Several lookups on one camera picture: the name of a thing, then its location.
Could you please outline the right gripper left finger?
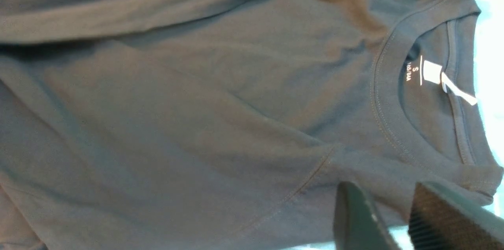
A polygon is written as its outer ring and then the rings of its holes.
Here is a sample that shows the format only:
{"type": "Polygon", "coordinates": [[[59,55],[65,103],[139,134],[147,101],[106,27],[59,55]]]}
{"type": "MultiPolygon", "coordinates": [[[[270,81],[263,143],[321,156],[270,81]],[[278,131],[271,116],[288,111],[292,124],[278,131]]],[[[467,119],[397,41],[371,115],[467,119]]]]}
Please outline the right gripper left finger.
{"type": "Polygon", "coordinates": [[[353,182],[340,182],[333,223],[337,250],[399,250],[370,194],[353,182]]]}

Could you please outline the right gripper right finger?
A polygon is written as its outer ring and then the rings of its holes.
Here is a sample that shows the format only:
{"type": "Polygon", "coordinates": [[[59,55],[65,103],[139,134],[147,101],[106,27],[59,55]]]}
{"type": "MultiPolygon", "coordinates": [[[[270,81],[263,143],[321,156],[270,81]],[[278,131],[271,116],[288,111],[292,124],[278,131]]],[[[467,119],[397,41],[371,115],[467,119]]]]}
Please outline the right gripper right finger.
{"type": "Polygon", "coordinates": [[[416,184],[408,234],[416,250],[502,250],[503,219],[435,182],[416,184]]]}

